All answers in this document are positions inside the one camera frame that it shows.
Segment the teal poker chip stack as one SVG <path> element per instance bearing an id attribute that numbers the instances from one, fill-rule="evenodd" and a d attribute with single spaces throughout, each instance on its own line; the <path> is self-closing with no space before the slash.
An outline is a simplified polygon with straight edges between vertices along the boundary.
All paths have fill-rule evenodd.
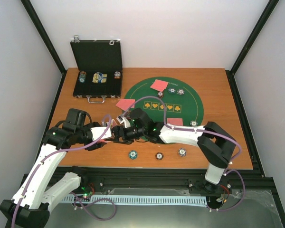
<path id="1" fill-rule="evenodd" d="M 129 152 L 129 158 L 132 159 L 132 160 L 136 159 L 137 155 L 138 155 L 138 153 L 135 150 L 132 150 L 132 151 Z"/>

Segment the red card being drawn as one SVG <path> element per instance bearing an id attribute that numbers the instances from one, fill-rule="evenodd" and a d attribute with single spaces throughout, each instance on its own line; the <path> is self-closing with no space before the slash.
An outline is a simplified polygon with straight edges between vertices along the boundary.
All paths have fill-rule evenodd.
<path id="1" fill-rule="evenodd" d="M 120 99 L 117 103 L 116 103 L 116 105 L 115 105 L 116 107 L 118 107 L 118 108 L 120 108 L 121 110 L 123 110 L 123 111 L 126 111 L 127 109 L 125 109 L 125 106 L 124 106 L 124 99 Z"/>

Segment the brown poker chip stack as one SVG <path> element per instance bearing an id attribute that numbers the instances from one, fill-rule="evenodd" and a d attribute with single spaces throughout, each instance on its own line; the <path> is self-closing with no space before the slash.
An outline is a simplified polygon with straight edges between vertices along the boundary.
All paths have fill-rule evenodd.
<path id="1" fill-rule="evenodd" d="M 155 158 L 157 160 L 162 160 L 163 159 L 163 154 L 161 152 L 156 153 Z"/>

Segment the red card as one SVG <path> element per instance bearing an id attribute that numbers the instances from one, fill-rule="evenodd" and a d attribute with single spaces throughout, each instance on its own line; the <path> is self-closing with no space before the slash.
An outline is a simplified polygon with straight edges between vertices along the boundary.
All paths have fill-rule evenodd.
<path id="1" fill-rule="evenodd" d="M 125 106 L 125 109 L 131 107 L 135 103 L 135 99 L 124 99 L 123 104 Z"/>
<path id="2" fill-rule="evenodd" d="M 162 90 L 164 90 L 164 89 L 166 89 L 167 88 L 167 86 L 168 86 L 168 82 L 167 81 L 160 81 L 160 85 L 161 85 L 161 88 L 162 88 Z"/>
<path id="3" fill-rule="evenodd" d="M 183 119 L 182 118 L 167 118 L 167 123 L 177 126 L 183 126 Z"/>

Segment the purple poker chip stack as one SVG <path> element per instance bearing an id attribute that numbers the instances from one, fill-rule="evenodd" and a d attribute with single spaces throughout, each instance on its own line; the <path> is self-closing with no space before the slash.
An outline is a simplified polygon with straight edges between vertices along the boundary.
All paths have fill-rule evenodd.
<path id="1" fill-rule="evenodd" d="M 186 152 L 186 150 L 184 148 L 180 148 L 178 150 L 178 155 L 179 156 L 184 157 L 184 156 L 186 156 L 186 154 L 187 154 L 187 152 Z"/>

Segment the red playing card deck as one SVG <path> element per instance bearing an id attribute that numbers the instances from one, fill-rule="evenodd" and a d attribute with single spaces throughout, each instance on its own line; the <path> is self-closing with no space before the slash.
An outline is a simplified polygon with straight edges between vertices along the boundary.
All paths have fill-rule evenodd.
<path id="1" fill-rule="evenodd" d="M 111 141 L 107 141 L 107 140 L 99 140 L 98 143 L 110 143 Z"/>

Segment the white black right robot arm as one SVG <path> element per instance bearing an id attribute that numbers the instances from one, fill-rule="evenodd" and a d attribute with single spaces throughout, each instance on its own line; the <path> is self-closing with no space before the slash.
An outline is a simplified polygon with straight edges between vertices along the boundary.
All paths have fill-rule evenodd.
<path id="1" fill-rule="evenodd" d="M 215 122 L 205 126 L 177 126 L 156 122 L 141 108 L 133 109 L 129 117 L 120 115 L 120 123 L 111 128 L 113 141 L 131 144 L 141 137 L 154 144 L 180 143 L 198 147 L 209 162 L 205 181 L 218 185 L 232 160 L 237 142 Z"/>

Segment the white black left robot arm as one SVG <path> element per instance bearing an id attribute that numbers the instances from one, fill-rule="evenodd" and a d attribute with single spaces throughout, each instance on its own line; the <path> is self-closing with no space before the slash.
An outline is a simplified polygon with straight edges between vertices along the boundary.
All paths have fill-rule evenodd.
<path id="1" fill-rule="evenodd" d="M 112 118 L 106 115 L 108 122 L 88 122 L 89 113 L 69 109 L 66 119 L 50 128 L 42 141 L 41 150 L 27 178 L 12 199 L 5 199 L 0 211 L 7 218 L 10 227 L 43 228 L 55 207 L 74 190 L 85 191 L 89 179 L 85 171 L 73 167 L 52 187 L 48 184 L 65 155 L 74 151 L 73 145 L 81 149 L 97 149 L 99 141 L 112 136 Z"/>

